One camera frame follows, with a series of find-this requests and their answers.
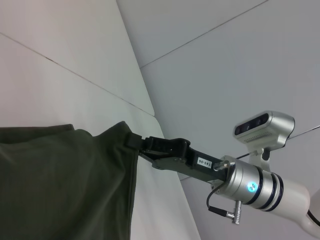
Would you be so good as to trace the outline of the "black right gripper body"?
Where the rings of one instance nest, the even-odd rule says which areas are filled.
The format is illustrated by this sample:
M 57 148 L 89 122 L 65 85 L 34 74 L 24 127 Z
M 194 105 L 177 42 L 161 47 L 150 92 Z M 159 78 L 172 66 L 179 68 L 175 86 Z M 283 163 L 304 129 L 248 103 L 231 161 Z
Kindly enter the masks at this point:
M 187 146 L 184 150 L 157 156 L 152 161 L 152 166 L 158 170 L 174 171 L 207 183 L 215 180 L 226 182 L 233 174 L 234 167 L 228 165 L 216 169 L 222 162 L 218 158 Z

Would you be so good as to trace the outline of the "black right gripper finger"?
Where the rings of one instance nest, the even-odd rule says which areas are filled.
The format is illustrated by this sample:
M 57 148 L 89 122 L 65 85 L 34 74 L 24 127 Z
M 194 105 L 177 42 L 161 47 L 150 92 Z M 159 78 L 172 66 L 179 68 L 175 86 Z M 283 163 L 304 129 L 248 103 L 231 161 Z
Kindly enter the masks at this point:
M 153 167 L 186 167 L 186 159 L 179 150 L 139 150 L 139 155 L 152 163 Z
M 186 155 L 190 142 L 183 138 L 175 138 L 175 139 L 164 139 L 158 138 L 154 136 L 146 137 L 145 139 L 142 136 L 137 135 L 135 133 L 128 133 L 125 146 L 129 147 L 133 150 L 151 150 L 151 151 L 168 151 L 168 150 L 176 150 L 180 151 L 183 157 Z

